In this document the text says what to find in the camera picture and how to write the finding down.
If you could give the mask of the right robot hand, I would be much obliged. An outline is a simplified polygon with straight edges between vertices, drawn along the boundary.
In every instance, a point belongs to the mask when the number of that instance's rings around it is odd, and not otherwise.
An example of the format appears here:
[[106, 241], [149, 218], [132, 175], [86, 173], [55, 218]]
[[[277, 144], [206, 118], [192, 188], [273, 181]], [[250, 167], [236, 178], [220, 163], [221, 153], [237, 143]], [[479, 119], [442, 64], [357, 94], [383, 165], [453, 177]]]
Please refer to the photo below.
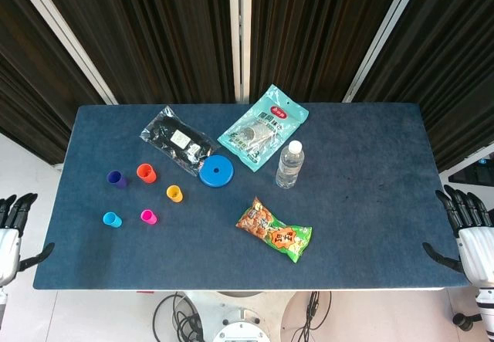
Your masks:
[[450, 185], [435, 192], [442, 203], [458, 247], [459, 259], [441, 255], [424, 242], [423, 249], [436, 263], [465, 275], [478, 288], [493, 288], [493, 219], [475, 194]]

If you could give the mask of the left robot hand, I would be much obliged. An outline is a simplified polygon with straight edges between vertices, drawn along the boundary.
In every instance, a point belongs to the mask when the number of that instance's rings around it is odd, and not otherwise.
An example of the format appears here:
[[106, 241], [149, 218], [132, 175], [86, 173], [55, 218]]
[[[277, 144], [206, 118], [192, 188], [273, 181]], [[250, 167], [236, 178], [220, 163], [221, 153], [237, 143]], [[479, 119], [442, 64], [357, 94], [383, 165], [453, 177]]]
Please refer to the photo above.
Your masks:
[[51, 242], [38, 255], [20, 259], [29, 210], [37, 198], [36, 193], [28, 193], [20, 198], [11, 195], [1, 199], [1, 287], [10, 284], [17, 273], [46, 260], [55, 248], [55, 244]]

